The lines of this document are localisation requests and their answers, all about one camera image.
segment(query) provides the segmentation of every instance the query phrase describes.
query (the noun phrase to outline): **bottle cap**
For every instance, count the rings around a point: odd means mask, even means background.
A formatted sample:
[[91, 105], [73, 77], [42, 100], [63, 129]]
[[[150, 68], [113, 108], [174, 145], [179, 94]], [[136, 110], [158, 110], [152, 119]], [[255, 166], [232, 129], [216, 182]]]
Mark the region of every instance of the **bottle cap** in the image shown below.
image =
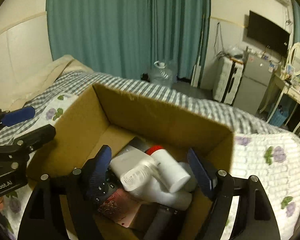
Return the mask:
[[151, 156], [152, 153], [154, 153], [157, 150], [161, 150], [161, 149], [164, 149], [161, 145], [155, 145], [155, 146], [152, 146], [150, 149], [148, 149], [146, 151], [146, 154]]

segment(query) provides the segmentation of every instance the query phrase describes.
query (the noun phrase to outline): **white bottle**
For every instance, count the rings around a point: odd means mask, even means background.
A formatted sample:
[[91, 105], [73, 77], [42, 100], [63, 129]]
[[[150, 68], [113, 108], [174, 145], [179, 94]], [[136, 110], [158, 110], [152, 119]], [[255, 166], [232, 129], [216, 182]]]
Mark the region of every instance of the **white bottle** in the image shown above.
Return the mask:
[[197, 180], [195, 179], [195, 176], [190, 168], [189, 163], [180, 162], [179, 165], [182, 168], [184, 168], [186, 170], [186, 172], [188, 172], [189, 175], [191, 176], [191, 179], [188, 180], [188, 182], [182, 187], [181, 190], [184, 190], [186, 192], [194, 191], [195, 188], [197, 187], [198, 183], [197, 183]]
[[160, 181], [161, 178], [154, 162], [155, 160], [153, 158], [151, 158], [151, 161], [142, 160], [133, 169], [122, 174], [120, 176], [120, 181], [123, 188], [126, 191], [135, 190], [148, 183], [152, 176]]
[[162, 146], [153, 146], [146, 153], [157, 162], [161, 181], [169, 192], [177, 192], [191, 178], [185, 169]]
[[150, 181], [129, 193], [147, 202], [157, 202], [159, 204], [175, 208], [177, 210], [186, 210], [192, 200], [192, 194], [183, 190], [175, 193], [166, 191], [167, 189], [154, 177]]
[[111, 160], [110, 168], [118, 178], [121, 178], [122, 175], [138, 166], [141, 161], [152, 162], [155, 165], [155, 160], [149, 155], [135, 147], [128, 146]]

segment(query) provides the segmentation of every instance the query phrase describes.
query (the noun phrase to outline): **vanity table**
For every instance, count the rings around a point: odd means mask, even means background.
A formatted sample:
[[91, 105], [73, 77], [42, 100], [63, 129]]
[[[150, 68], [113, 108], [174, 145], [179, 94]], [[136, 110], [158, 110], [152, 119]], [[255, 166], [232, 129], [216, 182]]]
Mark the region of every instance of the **vanity table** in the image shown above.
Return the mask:
[[[297, 109], [298, 104], [300, 105], [300, 91], [299, 91], [300, 87], [299, 87], [299, 90], [297, 90], [296, 88], [293, 87], [293, 85], [289, 84], [288, 82], [286, 82], [284, 80], [286, 78], [292, 79], [293, 77], [297, 77], [298, 80], [300, 80], [300, 42], [295, 43], [292, 46], [292, 48], [289, 49], [286, 65], [284, 66], [283, 69], [281, 69], [280, 74], [276, 73], [275, 75], [273, 75], [273, 77], [270, 80], [270, 83], [269, 83], [270, 87], [269, 87], [269, 90], [267, 93], [266, 103], [263, 106], [263, 108], [260, 110], [260, 113], [262, 113], [266, 109], [266, 107], [269, 103], [271, 92], [273, 91], [275, 86], [277, 86], [281, 90], [281, 93], [275, 104], [274, 109], [272, 110], [272, 112], [267, 120], [267, 123], [270, 121], [270, 119], [274, 115], [274, 112], [277, 110], [278, 105], [279, 105], [280, 100], [283, 95], [288, 95], [290, 98], [292, 98], [296, 102], [296, 105], [295, 105], [292, 113], [288, 117], [287, 121], [285, 122], [285, 125], [287, 125], [287, 123], [290, 121], [295, 110]], [[300, 126], [300, 122], [293, 130], [293, 133], [296, 132], [296, 130], [299, 128], [299, 126]]]
[[[263, 106], [263, 108], [260, 110], [260, 113], [262, 113], [266, 109], [267, 105], [269, 104], [271, 92], [273, 91], [275, 86], [277, 86], [281, 90], [281, 93], [280, 93], [280, 96], [279, 96], [275, 106], [274, 106], [274, 109], [272, 110], [272, 113], [270, 114], [270, 116], [267, 120], [267, 123], [270, 121], [270, 119], [274, 115], [274, 112], [278, 108], [282, 96], [288, 95], [290, 98], [292, 98], [296, 102], [296, 105], [293, 108], [293, 111], [291, 112], [290, 116], [288, 117], [288, 119], [285, 122], [285, 125], [287, 125], [288, 122], [290, 121], [291, 117], [293, 116], [295, 110], [297, 109], [298, 104], [300, 105], [300, 91], [297, 91], [292, 85], [290, 85], [289, 83], [287, 83], [284, 80], [281, 80], [280, 77], [277, 74], [275, 74], [272, 77], [272, 79], [270, 80], [270, 87], [269, 87], [269, 91], [267, 93], [266, 103]], [[299, 128], [299, 126], [300, 126], [300, 122], [293, 130], [293, 133], [296, 132], [296, 130]]]

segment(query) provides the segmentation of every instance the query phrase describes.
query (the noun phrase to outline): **electrical cord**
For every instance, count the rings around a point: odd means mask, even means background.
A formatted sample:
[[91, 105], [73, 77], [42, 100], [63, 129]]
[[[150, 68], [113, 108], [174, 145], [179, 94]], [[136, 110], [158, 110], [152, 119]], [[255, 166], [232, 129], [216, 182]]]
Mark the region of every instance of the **electrical cord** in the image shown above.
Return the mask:
[[263, 54], [262, 54], [261, 58], [263, 58], [263, 56], [265, 55], [265, 53], [266, 53], [266, 49], [267, 49], [267, 46], [265, 47], [265, 51], [263, 52]]
[[[216, 39], [215, 39], [215, 41], [214, 41], [213, 49], [214, 49], [215, 54], [217, 54], [217, 56], [218, 56], [218, 55], [220, 55], [221, 53], [225, 54], [225, 48], [224, 48], [224, 46], [223, 46], [221, 23], [218, 22], [216, 27], [217, 27], [217, 33], [216, 33]], [[219, 29], [220, 29], [220, 39], [221, 39], [222, 51], [220, 51], [219, 53], [217, 53], [217, 51], [218, 51], [218, 49], [219, 49], [219, 39], [218, 39]]]

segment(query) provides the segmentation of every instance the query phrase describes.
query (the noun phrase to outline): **wall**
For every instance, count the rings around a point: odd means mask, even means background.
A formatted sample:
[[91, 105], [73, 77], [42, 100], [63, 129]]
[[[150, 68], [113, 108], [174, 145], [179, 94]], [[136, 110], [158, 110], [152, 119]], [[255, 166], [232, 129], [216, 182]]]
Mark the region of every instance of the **wall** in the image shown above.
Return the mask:
[[[216, 25], [221, 23], [224, 48], [238, 45], [245, 49], [247, 45], [264, 50], [265, 47], [246, 37], [245, 26], [248, 25], [249, 11], [252, 10], [263, 17], [268, 18], [282, 28], [286, 28], [290, 35], [290, 43], [293, 41], [293, 25], [286, 26], [286, 20], [293, 22], [292, 5], [285, 7], [276, 0], [211, 0], [211, 17], [207, 55], [202, 73], [200, 87], [211, 90], [216, 76], [216, 54], [221, 51], [221, 43], [218, 49], [214, 49], [216, 37]], [[272, 53], [272, 59], [280, 61], [280, 56]]]
[[5, 95], [52, 62], [46, 0], [5, 0], [0, 6], [0, 107]]
[[46, 10], [46, 0], [5, 0], [0, 6], [0, 32]]

